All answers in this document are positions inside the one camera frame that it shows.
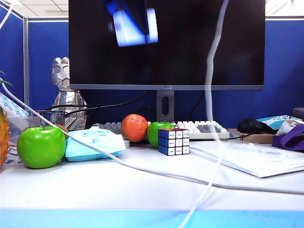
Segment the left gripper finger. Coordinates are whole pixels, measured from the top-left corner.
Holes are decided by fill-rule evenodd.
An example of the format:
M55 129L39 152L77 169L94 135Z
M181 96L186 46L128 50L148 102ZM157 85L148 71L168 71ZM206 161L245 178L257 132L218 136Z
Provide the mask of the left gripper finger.
M148 35L147 1L124 0L123 8L137 28L145 36Z

